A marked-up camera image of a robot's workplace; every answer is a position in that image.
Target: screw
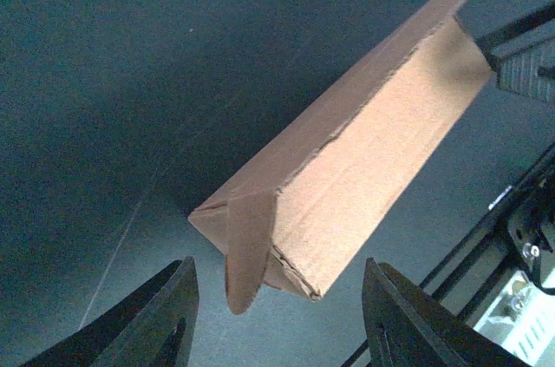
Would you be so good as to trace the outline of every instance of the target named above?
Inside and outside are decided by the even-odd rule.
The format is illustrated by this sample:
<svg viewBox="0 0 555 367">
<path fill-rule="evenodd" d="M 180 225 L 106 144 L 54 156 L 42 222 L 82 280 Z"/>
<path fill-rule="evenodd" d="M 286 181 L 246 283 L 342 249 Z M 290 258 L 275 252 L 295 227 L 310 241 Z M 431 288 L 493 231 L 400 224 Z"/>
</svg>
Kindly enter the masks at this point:
<svg viewBox="0 0 555 367">
<path fill-rule="evenodd" d="M 511 307 L 515 311 L 522 311 L 524 309 L 524 301 L 522 300 L 521 297 L 515 296 L 514 298 L 511 299 Z"/>
<path fill-rule="evenodd" d="M 538 246 L 533 246 L 530 243 L 526 243 L 522 247 L 522 255 L 525 259 L 536 259 L 537 257 L 539 257 L 539 248 Z"/>
</svg>

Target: corrugated cardboard edge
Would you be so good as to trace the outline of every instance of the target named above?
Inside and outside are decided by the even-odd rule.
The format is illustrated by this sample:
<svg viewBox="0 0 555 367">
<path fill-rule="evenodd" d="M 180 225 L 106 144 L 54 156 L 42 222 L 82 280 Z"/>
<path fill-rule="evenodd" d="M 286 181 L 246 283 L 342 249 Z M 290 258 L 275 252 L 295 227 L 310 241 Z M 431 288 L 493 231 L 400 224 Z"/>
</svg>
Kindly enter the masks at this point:
<svg viewBox="0 0 555 367">
<path fill-rule="evenodd" d="M 347 82 L 351 79 L 356 78 L 357 72 L 361 69 L 365 69 L 368 67 L 368 63 L 370 59 L 374 59 L 375 57 L 381 57 L 382 54 L 387 53 L 386 50 L 391 47 L 391 45 L 395 44 L 395 41 L 399 39 L 399 36 L 403 35 L 403 29 L 406 29 L 411 22 L 421 21 L 425 19 L 425 15 L 430 13 L 430 10 L 434 7 L 434 4 L 437 4 L 441 0 L 430 0 L 424 7 L 422 7 L 419 11 L 417 11 L 413 16 L 411 16 L 407 22 L 405 22 L 393 35 L 391 35 L 388 39 L 378 45 L 374 50 L 372 50 L 367 56 L 365 56 L 360 62 L 357 63 L 346 75 L 344 75 L 337 84 L 340 86 L 345 86 Z M 379 90 L 379 88 L 387 82 L 388 79 L 395 72 L 414 54 L 414 52 L 418 49 L 418 46 L 421 41 L 427 39 L 433 35 L 433 33 L 444 24 L 445 20 L 449 17 L 453 17 L 456 14 L 456 11 L 459 7 L 465 2 L 466 0 L 458 0 L 457 2 L 453 3 L 449 9 L 447 10 L 447 14 L 440 20 L 436 21 L 434 24 L 430 25 L 428 32 L 424 34 L 424 36 L 420 36 L 418 42 L 408 51 L 408 53 L 396 64 L 392 67 L 389 72 L 381 79 L 381 84 L 375 86 L 375 91 L 371 94 L 367 94 L 366 99 L 364 102 L 359 104 L 359 108 L 355 110 L 355 112 L 347 119 L 344 120 L 343 123 L 336 127 L 336 130 L 328 134 L 327 138 L 319 143 L 318 148 L 313 149 L 310 154 L 305 155 L 304 159 L 301 163 L 295 167 L 293 171 L 290 171 L 285 175 L 285 177 L 281 176 L 279 178 L 280 173 L 275 172 L 272 174 L 274 178 L 267 178 L 261 176 L 261 173 L 267 171 L 267 167 L 260 166 L 263 163 L 263 160 L 268 160 L 267 157 L 257 157 L 253 158 L 250 163 L 247 163 L 244 168 L 239 170 L 239 172 L 231 178 L 226 184 L 224 184 L 211 198 L 209 198 L 205 204 L 197 208 L 193 212 L 190 217 L 190 221 L 202 232 L 202 228 L 197 226 L 194 221 L 196 220 L 194 214 L 201 213 L 203 211 L 208 211 L 211 209 L 219 208 L 221 206 L 227 206 L 228 208 L 233 208 L 233 202 L 235 198 L 242 198 L 242 197 L 251 197 L 253 192 L 264 192 L 264 195 L 268 194 L 268 192 L 273 191 L 274 196 L 279 195 L 281 188 L 286 186 L 291 180 L 295 178 L 307 164 L 313 160 L 315 157 L 318 156 L 319 152 L 322 151 L 323 148 L 333 140 L 335 140 L 342 131 L 349 125 L 349 123 L 360 113 L 360 111 L 364 108 L 366 104 L 371 100 L 374 94 Z M 274 167 L 279 166 L 279 164 L 271 163 Z M 248 170 L 257 169 L 258 171 L 255 172 L 248 172 Z M 260 287 L 260 284 L 263 281 L 263 278 L 260 277 L 260 270 L 261 267 L 266 267 L 268 265 L 268 257 L 273 255 L 281 264 L 284 265 L 284 273 L 294 284 L 301 284 L 303 292 L 307 295 L 307 297 L 312 299 L 319 298 L 319 292 L 314 291 L 312 287 L 308 284 L 308 282 L 303 279 L 301 273 L 299 273 L 295 267 L 289 265 L 287 259 L 283 256 L 283 254 L 274 246 L 271 246 L 271 233 L 272 230 L 268 229 L 273 223 L 275 219 L 275 208 L 273 212 L 266 214 L 266 221 L 262 221 L 260 218 L 257 220 L 260 222 L 261 226 L 264 228 L 262 234 L 253 234 L 257 231 L 257 228 L 249 222 L 249 214 L 241 214 L 239 210 L 231 211 L 233 215 L 232 221 L 228 219 L 226 227 L 222 227 L 227 231 L 227 238 L 234 238 L 238 243 L 232 248 L 227 250 L 227 261 L 228 265 L 229 262 L 236 262 L 232 263 L 233 273 L 228 272 L 227 278 L 228 280 L 235 284 L 241 285 L 241 290 L 232 291 L 231 289 L 228 290 L 228 293 L 231 293 L 233 299 L 237 299 L 238 302 L 241 304 L 240 306 L 235 308 L 240 309 L 243 311 L 248 307 L 252 299 L 254 298 L 256 291 Z M 255 235 L 258 239 L 257 246 L 260 249 L 253 250 L 249 247 L 249 244 L 240 245 L 240 242 L 247 239 L 250 235 Z M 245 259 L 245 253 L 252 253 L 253 255 L 258 256 L 259 260 L 257 263 L 253 264 L 250 259 Z M 235 276 L 241 277 L 241 280 L 235 279 L 232 280 Z"/>
<path fill-rule="evenodd" d="M 447 19 L 281 190 L 273 244 L 321 295 L 492 74 L 472 37 Z"/>
</svg>

